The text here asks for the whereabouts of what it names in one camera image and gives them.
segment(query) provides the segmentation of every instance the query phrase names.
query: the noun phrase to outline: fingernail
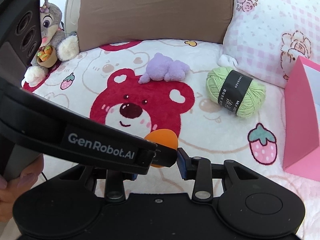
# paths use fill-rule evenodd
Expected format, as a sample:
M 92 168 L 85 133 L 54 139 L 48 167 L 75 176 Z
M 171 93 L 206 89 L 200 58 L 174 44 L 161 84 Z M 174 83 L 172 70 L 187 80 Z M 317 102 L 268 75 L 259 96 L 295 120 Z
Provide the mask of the fingernail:
M 0 175 L 0 189 L 6 189 L 7 185 L 7 181 Z
M 22 187 L 26 184 L 29 184 L 35 180 L 36 176 L 33 173 L 29 173 L 26 176 L 22 177 L 17 185 L 17 187 Z

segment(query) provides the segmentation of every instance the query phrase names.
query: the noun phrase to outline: purple plush toy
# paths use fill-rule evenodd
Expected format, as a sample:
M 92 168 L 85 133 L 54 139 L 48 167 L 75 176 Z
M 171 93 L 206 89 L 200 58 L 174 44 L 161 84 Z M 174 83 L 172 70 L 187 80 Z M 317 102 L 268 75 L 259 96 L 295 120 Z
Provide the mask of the purple plush toy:
M 154 81 L 181 81 L 184 80 L 190 67 L 179 61 L 173 61 L 172 58 L 156 53 L 146 67 L 146 72 L 140 77 L 139 84 Z

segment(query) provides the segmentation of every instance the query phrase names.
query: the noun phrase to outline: white headboard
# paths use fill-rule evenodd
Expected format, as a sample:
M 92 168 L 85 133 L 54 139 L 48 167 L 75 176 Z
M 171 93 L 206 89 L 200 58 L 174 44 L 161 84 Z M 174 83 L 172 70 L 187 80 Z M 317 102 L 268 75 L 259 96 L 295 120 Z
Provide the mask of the white headboard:
M 66 0 L 64 28 L 66 33 L 77 31 L 80 12 L 80 0 Z

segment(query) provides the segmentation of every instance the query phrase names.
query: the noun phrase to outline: stuffed bunny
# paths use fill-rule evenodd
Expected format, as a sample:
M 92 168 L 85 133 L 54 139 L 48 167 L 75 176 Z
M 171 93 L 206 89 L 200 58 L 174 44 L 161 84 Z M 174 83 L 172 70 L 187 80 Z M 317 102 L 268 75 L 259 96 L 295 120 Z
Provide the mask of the stuffed bunny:
M 75 58 L 79 53 L 78 37 L 76 35 L 66 38 L 64 31 L 59 26 L 62 20 L 61 10 L 48 0 L 44 0 L 44 6 L 40 8 L 41 24 L 41 48 L 51 45 L 56 49 L 57 57 L 61 61 L 67 61 Z M 42 67 L 37 63 L 37 56 L 31 62 L 25 73 L 25 81 L 30 86 L 36 86 L 48 75 L 49 69 Z

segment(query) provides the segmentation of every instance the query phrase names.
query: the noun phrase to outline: pink strawberry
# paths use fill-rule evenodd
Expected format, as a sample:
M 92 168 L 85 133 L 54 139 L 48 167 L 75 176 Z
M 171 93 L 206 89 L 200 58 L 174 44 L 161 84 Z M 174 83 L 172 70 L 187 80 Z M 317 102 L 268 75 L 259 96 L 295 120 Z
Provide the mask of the pink strawberry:
M 253 158 L 260 164 L 271 165 L 276 161 L 278 148 L 275 135 L 257 123 L 248 133 L 248 141 Z
M 71 73 L 70 75 L 68 75 L 63 82 L 60 85 L 60 88 L 62 90 L 67 89 L 68 87 L 71 86 L 71 84 L 73 83 L 73 81 L 75 80 L 75 75 L 73 73 Z

